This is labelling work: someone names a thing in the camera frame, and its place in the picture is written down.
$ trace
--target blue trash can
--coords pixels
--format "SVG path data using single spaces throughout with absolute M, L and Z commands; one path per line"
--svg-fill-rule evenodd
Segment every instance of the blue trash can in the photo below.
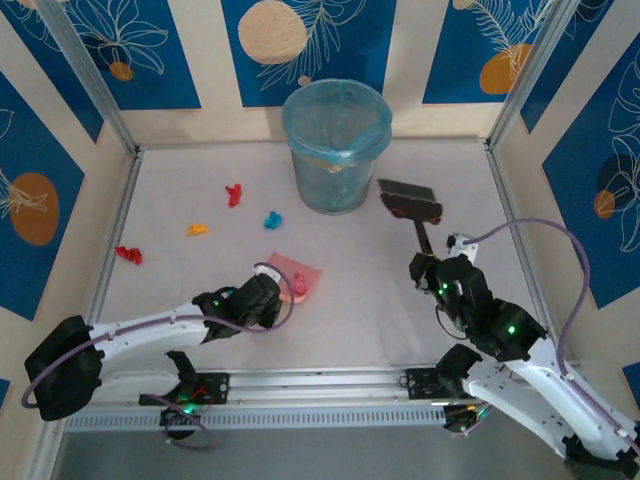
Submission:
M 282 125 L 302 201 L 329 215 L 362 205 L 391 120 L 382 95 L 353 80 L 319 80 L 291 94 Z

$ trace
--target white floor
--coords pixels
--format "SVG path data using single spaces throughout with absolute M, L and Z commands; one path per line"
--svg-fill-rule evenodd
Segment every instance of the white floor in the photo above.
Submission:
M 445 256 L 449 233 L 479 235 L 505 220 L 484 148 L 471 142 L 395 140 L 374 177 L 362 207 L 332 217 L 300 201 L 284 144 L 145 152 L 121 240 L 142 250 L 144 264 L 116 259 L 101 321 L 160 312 L 204 291 L 239 286 L 252 275 L 255 262 L 278 251 L 322 268 L 314 291 L 282 330 L 186 349 L 196 368 L 436 363 L 454 340 L 436 323 L 433 299 L 416 291 L 409 278 L 409 262 L 419 249 L 414 227 L 386 211 L 375 179 L 435 190 L 444 215 L 427 231 L 436 253 Z M 229 208 L 224 186 L 234 183 L 242 184 L 244 194 L 240 206 Z M 284 217 L 275 231 L 262 226 L 271 210 Z M 209 225 L 210 233 L 187 237 L 193 223 Z M 476 265 L 496 296 L 533 314 L 509 233 L 484 242 Z

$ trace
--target purple cable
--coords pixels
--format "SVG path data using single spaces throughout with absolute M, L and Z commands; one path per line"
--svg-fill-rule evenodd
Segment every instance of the purple cable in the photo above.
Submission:
M 293 304 L 294 304 L 293 299 L 295 298 L 293 285 L 291 284 L 291 281 L 287 278 L 287 276 L 279 268 L 274 267 L 273 265 L 270 265 L 270 264 L 265 263 L 265 262 L 258 262 L 258 263 L 256 263 L 254 265 L 254 268 L 255 267 L 267 267 L 267 268 L 270 268 L 270 269 L 274 270 L 276 273 L 278 273 L 278 275 L 280 275 L 282 277 L 282 280 L 284 280 L 284 283 L 287 286 L 287 290 L 289 291 L 289 298 L 291 299 L 291 302 L 289 303 L 289 310 L 287 310 L 287 313 L 285 314 L 285 316 L 282 319 L 282 321 L 278 322 L 273 327 L 268 328 L 268 329 L 264 329 L 264 330 L 241 327 L 241 326 L 236 325 L 234 323 L 231 323 L 231 322 L 229 322 L 227 320 L 222 320 L 221 318 L 216 318 L 216 317 L 209 317 L 207 315 L 179 315 L 179 316 L 177 316 L 175 318 L 163 317 L 163 318 L 156 318 L 154 320 L 149 320 L 147 322 L 139 323 L 137 325 L 132 325 L 132 326 L 129 326 L 129 327 L 122 327 L 122 328 L 116 330 L 113 333 L 113 336 L 111 336 L 109 333 L 104 333 L 104 334 L 102 334 L 102 335 L 100 335 L 100 336 L 98 336 L 96 338 L 93 338 L 91 340 L 87 340 L 86 342 L 84 342 L 84 343 L 72 348 L 71 350 L 69 350 L 68 352 L 66 352 L 65 354 L 61 355 L 60 357 L 58 357 L 53 362 L 51 362 L 50 365 L 48 365 L 44 370 L 42 370 L 42 372 L 40 372 L 36 376 L 36 378 L 33 379 L 31 384 L 25 390 L 24 394 L 22 395 L 22 399 L 21 399 L 22 406 L 24 408 L 38 408 L 38 404 L 37 403 L 30 403 L 29 402 L 29 397 L 31 396 L 33 391 L 38 387 L 38 385 L 40 385 L 40 382 L 42 382 L 42 380 L 44 380 L 48 375 L 50 375 L 52 371 L 54 371 L 56 368 L 58 368 L 58 366 L 60 366 L 60 364 L 66 362 L 71 357 L 77 355 L 78 353 L 80 353 L 83 350 L 91 347 L 92 345 L 97 345 L 98 343 L 104 342 L 106 340 L 113 340 L 114 337 L 117 337 L 117 336 L 120 336 L 120 335 L 124 335 L 126 333 L 134 332 L 136 330 L 142 330 L 144 328 L 149 328 L 149 327 L 153 327 L 153 326 L 156 326 L 156 325 L 162 325 L 162 324 L 165 324 L 165 323 L 180 322 L 180 321 L 187 321 L 187 320 L 203 320 L 203 321 L 206 320 L 206 321 L 210 321 L 210 322 L 215 322 L 215 323 L 218 323 L 218 324 L 223 325 L 225 327 L 231 328 L 233 330 L 237 330 L 239 332 L 267 333 L 267 332 L 271 332 L 273 330 L 278 330 L 279 328 L 282 328 L 284 326 L 284 324 L 289 321 L 289 319 L 291 318 L 291 314 L 293 313 Z M 173 410 L 178 412 L 180 415 L 182 415 L 184 418 L 187 418 L 189 421 L 193 422 L 194 425 L 198 426 L 205 433 L 205 435 L 207 435 L 207 437 L 209 439 L 207 445 L 205 445 L 204 447 L 196 447 L 196 446 L 186 445 L 186 444 L 179 443 L 179 442 L 173 442 L 174 445 L 178 445 L 178 446 L 181 446 L 181 447 L 189 449 L 189 450 L 209 450 L 213 446 L 213 442 L 211 440 L 209 430 L 204 425 L 202 425 L 202 423 L 200 423 L 197 418 L 195 418 L 192 415 L 189 415 L 187 413 L 184 413 L 182 411 L 182 409 L 178 405 L 176 405 L 174 403 L 171 403 L 171 402 L 169 402 L 167 400 L 164 400 L 164 399 L 162 399 L 162 397 L 159 397 L 159 396 L 153 395 L 153 394 L 145 394 L 145 395 L 147 395 L 148 397 L 151 397 L 151 398 L 153 398 L 155 400 L 160 401 L 160 403 L 163 403 L 164 405 L 167 405 L 169 408 L 172 408 Z M 164 430 L 164 435 L 167 438 L 168 438 L 168 427 L 169 427 L 169 425 L 167 425 L 165 427 L 165 430 Z
M 582 388 L 578 384 L 578 382 L 576 382 L 573 379 L 567 378 L 567 374 L 569 373 L 569 371 L 567 370 L 567 365 L 564 359 L 564 350 L 567 343 L 567 338 L 569 336 L 569 330 L 571 329 L 573 322 L 578 316 L 578 312 L 580 311 L 580 307 L 582 307 L 582 304 L 584 303 L 584 300 L 587 296 L 587 292 L 589 291 L 589 285 L 591 283 L 591 265 L 589 265 L 589 258 L 587 257 L 587 252 L 582 246 L 582 243 L 580 243 L 580 240 L 578 240 L 578 238 L 573 233 L 571 233 L 569 230 L 567 230 L 565 227 L 563 227 L 559 223 L 553 222 L 551 220 L 546 220 L 544 218 L 533 217 L 533 218 L 516 218 L 514 220 L 510 220 L 506 223 L 503 223 L 502 225 L 497 226 L 493 230 L 488 231 L 484 235 L 481 235 L 477 238 L 472 238 L 470 240 L 466 240 L 463 244 L 470 245 L 472 243 L 480 243 L 483 240 L 486 240 L 487 238 L 492 237 L 493 235 L 498 233 L 500 230 L 503 230 L 507 227 L 511 227 L 513 225 L 522 224 L 522 223 L 535 223 L 539 225 L 546 225 L 548 227 L 552 227 L 552 228 L 555 228 L 556 230 L 561 231 L 567 237 L 569 237 L 569 239 L 571 240 L 571 243 L 573 243 L 573 246 L 578 252 L 578 256 L 580 258 L 580 264 L 582 266 L 582 271 L 584 272 L 584 280 L 582 282 L 582 289 L 580 290 L 580 295 L 578 296 L 578 300 L 576 300 L 573 310 L 571 310 L 571 313 L 569 314 L 569 318 L 567 319 L 567 322 L 565 323 L 562 329 L 562 332 L 560 333 L 560 339 L 558 340 L 558 347 L 556 349 L 556 359 L 558 361 L 558 367 L 560 368 L 560 372 L 565 377 L 567 382 L 578 393 L 578 395 L 582 397 L 583 401 L 585 401 L 591 408 L 598 411 L 600 415 L 602 415 L 605 418 L 605 420 L 609 423 L 609 425 L 615 428 L 616 431 L 621 430 L 622 425 L 620 425 L 616 421 L 616 419 L 609 414 L 609 412 L 607 412 L 604 408 L 602 408 L 600 404 L 591 395 L 589 395 L 589 393 L 585 391 L 584 388 Z M 622 437 L 622 438 L 629 444 L 629 446 L 636 452 L 636 454 L 640 456 L 640 446 L 638 446 L 638 444 L 634 440 L 631 440 L 631 438 L 629 438 L 628 436 Z

